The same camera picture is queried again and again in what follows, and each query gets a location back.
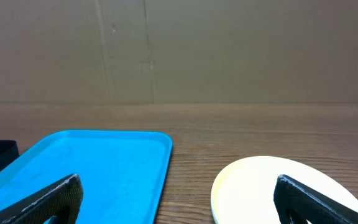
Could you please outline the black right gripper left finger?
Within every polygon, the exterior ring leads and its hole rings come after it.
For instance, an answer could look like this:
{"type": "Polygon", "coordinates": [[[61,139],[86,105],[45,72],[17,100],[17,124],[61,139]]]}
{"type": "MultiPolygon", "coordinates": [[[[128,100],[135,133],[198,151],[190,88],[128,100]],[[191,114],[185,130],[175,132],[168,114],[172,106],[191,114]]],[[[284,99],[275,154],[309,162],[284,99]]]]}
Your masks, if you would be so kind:
{"type": "Polygon", "coordinates": [[[78,174],[70,174],[0,211],[0,224],[74,224],[83,200],[78,174]]]}

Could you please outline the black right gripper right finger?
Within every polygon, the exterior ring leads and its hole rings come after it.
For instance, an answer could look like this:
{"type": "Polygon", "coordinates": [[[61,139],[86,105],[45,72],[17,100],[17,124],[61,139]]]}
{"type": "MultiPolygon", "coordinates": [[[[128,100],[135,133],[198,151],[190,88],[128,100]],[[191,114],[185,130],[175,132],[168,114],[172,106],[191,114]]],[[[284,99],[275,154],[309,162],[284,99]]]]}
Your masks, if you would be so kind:
{"type": "Polygon", "coordinates": [[[358,224],[358,212],[287,175],[277,177],[273,201],[282,224],[358,224]]]}

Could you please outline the yellow plate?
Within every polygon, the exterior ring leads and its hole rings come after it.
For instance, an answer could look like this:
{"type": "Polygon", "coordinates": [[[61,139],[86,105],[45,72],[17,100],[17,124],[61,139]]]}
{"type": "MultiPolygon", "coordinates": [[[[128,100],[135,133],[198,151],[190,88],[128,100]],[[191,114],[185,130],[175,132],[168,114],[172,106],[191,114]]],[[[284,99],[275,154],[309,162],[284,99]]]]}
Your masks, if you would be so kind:
{"type": "Polygon", "coordinates": [[[281,157],[253,156],[230,163],[215,178],[211,188],[214,222],[279,223],[273,193],[280,174],[358,212],[358,199],[321,171],[281,157]]]}

